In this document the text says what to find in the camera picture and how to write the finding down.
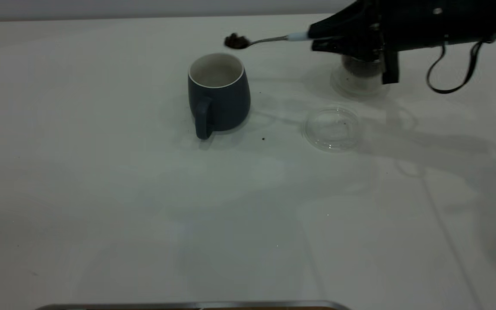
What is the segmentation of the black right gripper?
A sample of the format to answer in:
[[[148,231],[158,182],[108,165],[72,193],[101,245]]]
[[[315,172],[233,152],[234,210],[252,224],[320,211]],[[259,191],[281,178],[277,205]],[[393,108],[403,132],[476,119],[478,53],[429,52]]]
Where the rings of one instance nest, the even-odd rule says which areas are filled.
[[[369,30],[378,16],[381,33]],[[318,38],[312,51],[378,61],[382,84],[394,84],[398,52],[494,41],[496,0],[356,0],[311,24],[308,37]]]

